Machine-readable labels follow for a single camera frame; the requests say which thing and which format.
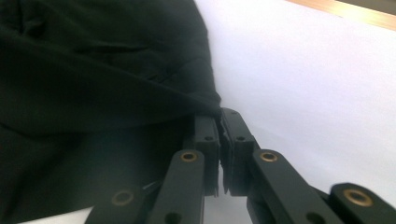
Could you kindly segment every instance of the white surface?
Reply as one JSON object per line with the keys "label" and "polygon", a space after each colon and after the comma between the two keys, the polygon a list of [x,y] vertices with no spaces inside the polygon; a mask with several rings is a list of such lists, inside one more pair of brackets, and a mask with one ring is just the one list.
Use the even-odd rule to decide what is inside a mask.
{"label": "white surface", "polygon": [[[352,182],[396,206],[396,32],[285,1],[196,2],[222,105],[261,147],[314,187]],[[209,198],[205,223],[251,223],[245,203]]]}
{"label": "white surface", "polygon": [[35,221],[23,222],[23,224],[83,224],[90,212],[91,208],[87,208],[56,217],[46,217]]}

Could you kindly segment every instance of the dark green cloth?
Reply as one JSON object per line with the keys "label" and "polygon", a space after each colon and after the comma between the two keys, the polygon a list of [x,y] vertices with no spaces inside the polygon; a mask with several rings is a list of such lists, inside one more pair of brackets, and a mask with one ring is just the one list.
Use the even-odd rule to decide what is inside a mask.
{"label": "dark green cloth", "polygon": [[161,178],[219,115],[191,0],[0,0],[0,222]]}

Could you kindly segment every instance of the wooden edge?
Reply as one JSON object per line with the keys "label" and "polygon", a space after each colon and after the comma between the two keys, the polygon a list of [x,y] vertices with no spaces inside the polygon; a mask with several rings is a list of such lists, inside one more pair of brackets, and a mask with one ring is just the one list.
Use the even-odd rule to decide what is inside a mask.
{"label": "wooden edge", "polygon": [[355,21],[363,21],[368,24],[380,26],[386,29],[396,31],[396,16],[372,10],[365,7],[358,7],[334,0],[286,0],[306,7],[312,7],[334,15],[352,19]]}

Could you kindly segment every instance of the black plastic bracket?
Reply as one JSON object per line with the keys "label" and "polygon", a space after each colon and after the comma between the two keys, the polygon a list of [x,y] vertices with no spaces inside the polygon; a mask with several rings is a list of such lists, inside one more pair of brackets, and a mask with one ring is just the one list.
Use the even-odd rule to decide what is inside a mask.
{"label": "black plastic bracket", "polygon": [[225,191],[229,189],[232,196],[247,196],[251,180],[248,161],[253,151],[260,147],[238,112],[223,108],[220,125]]}
{"label": "black plastic bracket", "polygon": [[91,210],[85,224],[143,223],[161,183],[157,181],[143,188],[131,186],[114,192]]}
{"label": "black plastic bracket", "polygon": [[205,157],[197,150],[175,153],[148,224],[201,224]]}
{"label": "black plastic bracket", "polygon": [[195,116],[195,150],[205,155],[205,196],[219,192],[219,131],[216,122],[208,116]]}
{"label": "black plastic bracket", "polygon": [[250,170],[276,223],[343,223],[280,153],[255,151]]}
{"label": "black plastic bracket", "polygon": [[329,206],[345,223],[396,223],[393,207],[370,190],[355,184],[332,186]]}

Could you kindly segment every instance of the black fabric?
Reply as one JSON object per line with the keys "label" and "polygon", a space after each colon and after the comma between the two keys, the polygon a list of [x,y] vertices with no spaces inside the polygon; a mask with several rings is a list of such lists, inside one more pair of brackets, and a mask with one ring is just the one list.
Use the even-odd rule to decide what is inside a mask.
{"label": "black fabric", "polygon": [[94,205],[166,172],[219,115],[191,0],[0,0],[0,222]]}

